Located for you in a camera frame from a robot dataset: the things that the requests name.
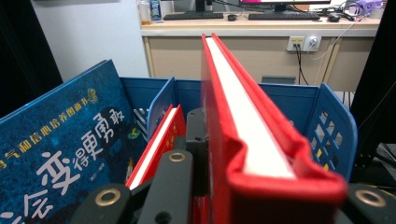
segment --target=red book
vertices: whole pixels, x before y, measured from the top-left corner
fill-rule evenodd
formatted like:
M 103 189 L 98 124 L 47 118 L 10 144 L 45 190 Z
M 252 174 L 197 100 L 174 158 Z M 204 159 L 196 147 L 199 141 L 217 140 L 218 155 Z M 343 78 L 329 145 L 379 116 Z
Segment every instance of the red book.
M 162 154 L 173 149 L 177 136 L 185 134 L 186 121 L 181 106 L 169 106 L 136 167 L 132 170 L 126 186 L 134 189 L 154 177 Z
M 203 42 L 210 198 L 201 222 L 334 223 L 344 178 L 311 160 L 305 137 L 215 34 Z

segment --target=book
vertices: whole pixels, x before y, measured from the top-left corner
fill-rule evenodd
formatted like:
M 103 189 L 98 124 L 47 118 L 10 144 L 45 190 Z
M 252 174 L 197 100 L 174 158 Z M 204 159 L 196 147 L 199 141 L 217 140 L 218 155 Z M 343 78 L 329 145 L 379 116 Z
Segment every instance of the book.
M 210 197 L 202 199 L 207 214 L 197 219 L 201 223 L 333 223 L 347 196 L 344 178 L 311 160 L 308 141 L 216 34 L 203 35 L 202 40 Z M 247 124 L 251 130 L 243 133 Z M 257 135 L 257 146 L 251 135 Z
M 124 184 L 146 145 L 100 62 L 0 119 L 0 223 L 67 223 L 90 191 Z
M 163 153 L 173 149 L 177 136 L 185 134 L 186 122 L 181 105 L 177 107 L 170 105 L 158 128 L 150 138 L 141 159 L 132 171 L 126 186 L 134 189 L 154 177 Z

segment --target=blue book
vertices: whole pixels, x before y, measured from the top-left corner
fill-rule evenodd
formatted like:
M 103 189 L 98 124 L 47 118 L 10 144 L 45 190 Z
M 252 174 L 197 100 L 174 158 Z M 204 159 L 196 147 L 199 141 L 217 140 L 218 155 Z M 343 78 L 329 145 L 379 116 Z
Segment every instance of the blue book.
M 111 60 L 0 119 L 0 223 L 67 223 L 147 141 Z

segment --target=black curtain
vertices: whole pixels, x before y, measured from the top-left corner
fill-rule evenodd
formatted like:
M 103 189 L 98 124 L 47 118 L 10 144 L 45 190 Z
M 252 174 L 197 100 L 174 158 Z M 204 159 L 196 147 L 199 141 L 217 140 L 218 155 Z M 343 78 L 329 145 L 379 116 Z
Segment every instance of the black curtain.
M 63 83 L 29 0 L 0 1 L 0 118 Z
M 395 6 L 387 2 L 350 109 L 358 126 L 357 170 L 372 162 L 380 143 L 396 143 Z

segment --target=computer mouse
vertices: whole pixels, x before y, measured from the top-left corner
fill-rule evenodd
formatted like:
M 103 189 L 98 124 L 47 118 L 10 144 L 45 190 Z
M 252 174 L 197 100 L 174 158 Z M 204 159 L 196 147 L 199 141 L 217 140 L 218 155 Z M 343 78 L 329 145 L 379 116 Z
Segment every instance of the computer mouse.
M 327 17 L 327 21 L 332 21 L 332 22 L 339 22 L 341 19 L 341 15 L 338 13 L 330 13 L 329 16 Z
M 228 15 L 228 21 L 236 21 L 236 15 L 234 14 Z

